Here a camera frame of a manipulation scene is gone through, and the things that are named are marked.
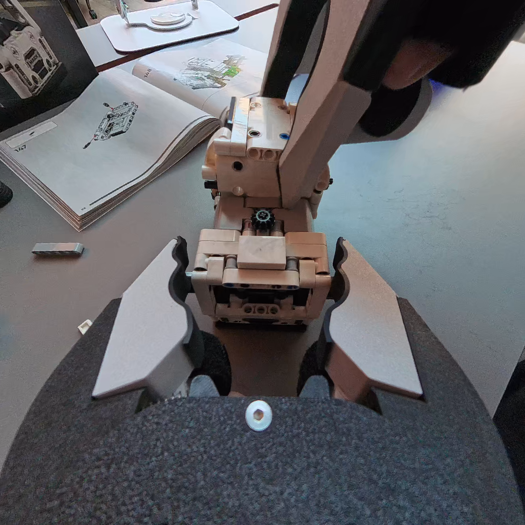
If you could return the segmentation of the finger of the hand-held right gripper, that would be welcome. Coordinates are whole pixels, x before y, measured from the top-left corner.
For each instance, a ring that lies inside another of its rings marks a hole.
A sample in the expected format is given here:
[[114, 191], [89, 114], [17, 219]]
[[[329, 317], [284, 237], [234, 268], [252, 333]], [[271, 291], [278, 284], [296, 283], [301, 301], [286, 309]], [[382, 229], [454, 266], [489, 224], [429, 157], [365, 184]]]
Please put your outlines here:
[[358, 30], [368, 30], [385, 1], [331, 1], [325, 37], [298, 101], [290, 139], [279, 161], [281, 200], [293, 208], [308, 197], [337, 148], [368, 108], [371, 95], [343, 80]]
[[284, 99], [292, 79], [315, 68], [330, 1], [280, 1], [260, 95]]

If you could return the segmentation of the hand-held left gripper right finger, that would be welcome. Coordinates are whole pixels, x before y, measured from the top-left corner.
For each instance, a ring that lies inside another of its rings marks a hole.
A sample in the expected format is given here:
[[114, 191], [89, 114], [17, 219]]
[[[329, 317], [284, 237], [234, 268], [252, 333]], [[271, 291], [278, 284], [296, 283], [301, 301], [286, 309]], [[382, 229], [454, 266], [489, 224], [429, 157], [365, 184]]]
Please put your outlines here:
[[343, 237], [333, 266], [334, 304], [325, 314], [317, 360], [336, 397], [359, 402], [378, 388], [422, 398], [396, 293]]

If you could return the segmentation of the black lego set box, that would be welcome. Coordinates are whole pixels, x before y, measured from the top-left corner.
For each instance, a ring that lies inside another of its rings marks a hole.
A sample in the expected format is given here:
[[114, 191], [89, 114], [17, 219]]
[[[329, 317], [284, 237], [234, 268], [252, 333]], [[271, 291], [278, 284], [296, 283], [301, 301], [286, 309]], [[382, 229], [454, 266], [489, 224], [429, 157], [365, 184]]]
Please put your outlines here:
[[72, 101], [96, 76], [61, 1], [1, 1], [1, 132]]

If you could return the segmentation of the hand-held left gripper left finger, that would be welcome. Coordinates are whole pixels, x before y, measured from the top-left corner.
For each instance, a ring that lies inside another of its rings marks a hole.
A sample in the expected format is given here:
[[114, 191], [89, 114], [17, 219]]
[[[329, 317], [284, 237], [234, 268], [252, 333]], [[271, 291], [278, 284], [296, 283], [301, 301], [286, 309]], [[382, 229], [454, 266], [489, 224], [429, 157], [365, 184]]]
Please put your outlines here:
[[122, 295], [92, 397], [145, 389], [154, 401], [189, 395], [204, 360], [186, 298], [187, 243], [171, 240]]

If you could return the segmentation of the white and black lego model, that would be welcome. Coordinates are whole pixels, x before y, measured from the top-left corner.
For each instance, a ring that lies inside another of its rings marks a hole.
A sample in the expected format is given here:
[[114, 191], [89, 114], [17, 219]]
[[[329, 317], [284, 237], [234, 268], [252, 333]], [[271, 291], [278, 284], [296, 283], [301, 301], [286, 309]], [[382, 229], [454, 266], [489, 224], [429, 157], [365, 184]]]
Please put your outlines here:
[[279, 161], [294, 105], [233, 97], [224, 116], [202, 167], [214, 225], [200, 233], [191, 274], [200, 310], [217, 323], [306, 326], [320, 316], [331, 287], [326, 236], [313, 230], [329, 167], [285, 208]]

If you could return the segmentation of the grey rounded base plate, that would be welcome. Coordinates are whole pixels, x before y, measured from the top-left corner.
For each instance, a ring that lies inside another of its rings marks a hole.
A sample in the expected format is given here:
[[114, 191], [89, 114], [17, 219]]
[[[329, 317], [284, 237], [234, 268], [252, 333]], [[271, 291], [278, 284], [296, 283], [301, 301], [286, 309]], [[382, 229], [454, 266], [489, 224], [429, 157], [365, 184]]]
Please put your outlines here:
[[114, 49], [125, 54], [226, 34], [239, 27], [234, 17], [211, 1], [183, 2], [153, 8], [165, 7], [198, 11], [200, 19], [181, 30], [161, 31], [128, 27], [118, 14], [102, 19], [101, 26]]

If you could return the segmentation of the person's dark clothing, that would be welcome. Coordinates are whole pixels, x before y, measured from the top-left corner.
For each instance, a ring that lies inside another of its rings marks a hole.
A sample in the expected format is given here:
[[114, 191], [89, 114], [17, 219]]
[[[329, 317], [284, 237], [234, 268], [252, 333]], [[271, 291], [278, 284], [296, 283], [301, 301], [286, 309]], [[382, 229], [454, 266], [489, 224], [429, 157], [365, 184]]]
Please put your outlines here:
[[524, 504], [524, 351], [493, 416]]

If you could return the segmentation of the person's right hand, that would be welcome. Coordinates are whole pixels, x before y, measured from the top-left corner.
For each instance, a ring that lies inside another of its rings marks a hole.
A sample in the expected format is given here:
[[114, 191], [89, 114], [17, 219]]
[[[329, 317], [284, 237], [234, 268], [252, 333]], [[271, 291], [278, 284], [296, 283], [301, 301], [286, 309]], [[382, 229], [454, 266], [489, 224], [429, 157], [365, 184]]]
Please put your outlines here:
[[431, 42], [408, 39], [404, 41], [382, 84], [392, 90], [410, 86], [427, 75], [439, 61], [440, 48]]

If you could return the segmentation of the open instruction booklet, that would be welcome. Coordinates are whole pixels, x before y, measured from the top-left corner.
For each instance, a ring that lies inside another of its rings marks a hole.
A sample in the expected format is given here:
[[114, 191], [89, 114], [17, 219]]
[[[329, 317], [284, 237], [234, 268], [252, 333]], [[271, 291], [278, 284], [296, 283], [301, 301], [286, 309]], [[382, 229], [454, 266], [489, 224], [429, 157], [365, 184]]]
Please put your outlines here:
[[1, 141], [1, 159], [81, 231], [206, 141], [232, 97], [257, 95], [267, 57], [217, 38], [108, 69], [61, 113]]

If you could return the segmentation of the clear plastic stand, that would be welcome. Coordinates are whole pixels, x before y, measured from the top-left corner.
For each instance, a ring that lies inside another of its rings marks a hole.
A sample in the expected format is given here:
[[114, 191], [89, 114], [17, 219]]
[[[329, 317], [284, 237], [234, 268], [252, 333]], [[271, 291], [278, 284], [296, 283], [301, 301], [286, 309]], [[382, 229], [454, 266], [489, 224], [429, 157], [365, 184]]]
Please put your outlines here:
[[200, 19], [198, 11], [182, 11], [168, 7], [130, 11], [125, 1], [114, 1], [114, 4], [128, 27], [161, 31], [181, 30]]

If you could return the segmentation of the grey lego beam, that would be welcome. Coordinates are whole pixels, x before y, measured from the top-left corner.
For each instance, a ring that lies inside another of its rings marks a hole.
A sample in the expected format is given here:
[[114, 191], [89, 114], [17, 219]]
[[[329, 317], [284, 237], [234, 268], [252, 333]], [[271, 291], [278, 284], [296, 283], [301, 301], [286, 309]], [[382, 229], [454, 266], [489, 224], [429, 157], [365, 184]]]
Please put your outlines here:
[[76, 242], [36, 243], [31, 253], [37, 256], [79, 257], [84, 252], [84, 245]]

